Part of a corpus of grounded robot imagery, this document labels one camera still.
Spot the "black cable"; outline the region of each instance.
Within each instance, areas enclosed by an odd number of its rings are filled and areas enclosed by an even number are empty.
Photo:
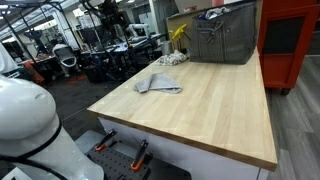
[[[11,162],[11,163],[20,163],[20,164],[25,164],[28,166],[32,166],[38,169],[42,169],[44,171],[47,171],[53,175],[55,175],[57,178],[61,179],[61,180],[67,180],[67,178],[65,178],[63,175],[59,174],[58,172],[52,170],[51,168],[48,168],[38,162],[35,162],[33,160],[29,160],[28,158],[37,154],[38,152],[42,151],[43,149],[45,149],[46,147],[48,147],[60,134],[62,129],[62,122],[61,120],[59,120],[59,125],[58,125],[58,129],[56,130],[56,132],[53,134],[53,136],[44,144],[42,144],[41,146],[39,146],[38,148],[29,151],[25,154],[22,154],[18,157],[12,157],[12,156],[4,156],[4,155],[0,155],[0,161],[7,161],[7,162]]]
[[[89,1],[87,1],[87,5],[90,7],[90,9],[88,8],[88,11],[91,11],[94,15],[96,15],[99,19],[103,19],[103,17],[98,13],[99,11],[96,10]]]

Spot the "butcher block countertop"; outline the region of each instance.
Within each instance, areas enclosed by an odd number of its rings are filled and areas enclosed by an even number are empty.
[[[153,73],[166,73],[178,94],[134,91]],[[274,171],[277,158],[259,55],[246,65],[184,62],[149,65],[88,108],[132,128]]]

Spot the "white robot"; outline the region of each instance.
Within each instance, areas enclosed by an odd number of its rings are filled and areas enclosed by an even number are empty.
[[[150,32],[149,32],[149,25],[148,24],[130,24],[129,29],[132,32],[134,37],[138,37],[137,32],[135,29],[143,29],[144,32],[146,33],[147,38],[150,37]]]
[[[1,47],[0,64],[8,62],[13,60]],[[34,180],[104,178],[103,169],[79,150],[62,127],[51,94],[32,82],[1,74],[0,160],[12,162]]]

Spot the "wheel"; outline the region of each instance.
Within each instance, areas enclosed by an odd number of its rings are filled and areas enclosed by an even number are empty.
[[[290,90],[291,89],[288,89],[288,88],[281,89],[281,95],[287,96],[289,94]]]

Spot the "red cabinet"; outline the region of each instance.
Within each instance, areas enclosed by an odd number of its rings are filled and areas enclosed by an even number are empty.
[[[319,12],[315,0],[263,1],[258,50],[265,87],[284,95],[294,88]]]

